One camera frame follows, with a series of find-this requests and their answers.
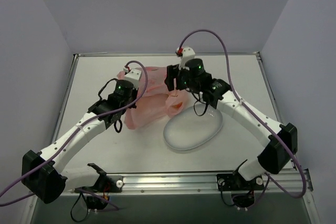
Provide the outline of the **pink plastic bag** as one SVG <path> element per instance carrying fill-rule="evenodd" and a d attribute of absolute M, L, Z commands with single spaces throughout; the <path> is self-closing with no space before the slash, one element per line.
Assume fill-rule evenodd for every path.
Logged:
<path fill-rule="evenodd" d="M 164 83 L 165 67 L 146 67 L 148 85 L 146 91 L 136 103 L 136 109 L 128 109 L 124 123 L 130 130 L 143 127 L 164 116 L 170 118 L 182 112 L 189 103 L 189 95 L 185 90 L 169 91 Z M 172 106 L 183 102 L 183 107 L 174 109 Z"/>

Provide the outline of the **orange fake peach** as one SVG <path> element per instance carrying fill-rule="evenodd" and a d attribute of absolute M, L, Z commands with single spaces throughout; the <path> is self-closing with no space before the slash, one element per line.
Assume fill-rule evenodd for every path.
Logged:
<path fill-rule="evenodd" d="M 180 108 L 183 107 L 183 102 L 180 102 L 180 103 L 178 103 L 178 104 L 175 104 L 175 105 L 173 105 L 172 107 L 173 107 L 174 109 L 180 109 Z"/>

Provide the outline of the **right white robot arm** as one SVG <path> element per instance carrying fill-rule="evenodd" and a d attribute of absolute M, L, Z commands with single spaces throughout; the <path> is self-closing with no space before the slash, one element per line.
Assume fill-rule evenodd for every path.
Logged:
<path fill-rule="evenodd" d="M 168 90 L 186 90 L 199 94 L 206 105 L 227 114 L 248 130 L 264 148 L 254 159 L 243 162 L 234 171 L 245 181 L 268 172 L 278 174 L 297 152 L 297 128 L 283 125 L 236 97 L 233 88 L 224 80 L 213 78 L 204 69 L 202 59 L 191 59 L 181 68 L 170 65 L 164 80 Z"/>

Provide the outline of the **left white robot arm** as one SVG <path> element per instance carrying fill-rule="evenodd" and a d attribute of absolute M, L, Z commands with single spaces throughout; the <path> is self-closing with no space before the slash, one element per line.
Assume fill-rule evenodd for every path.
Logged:
<path fill-rule="evenodd" d="M 28 151 L 22 160 L 22 183 L 46 204 L 67 190 L 102 188 L 106 173 L 96 164 L 85 164 L 84 169 L 75 170 L 65 167 L 92 139 L 119 123 L 128 108 L 136 107 L 138 90 L 139 81 L 134 78 L 117 80 L 114 92 L 89 107 L 62 137 L 37 153 Z"/>

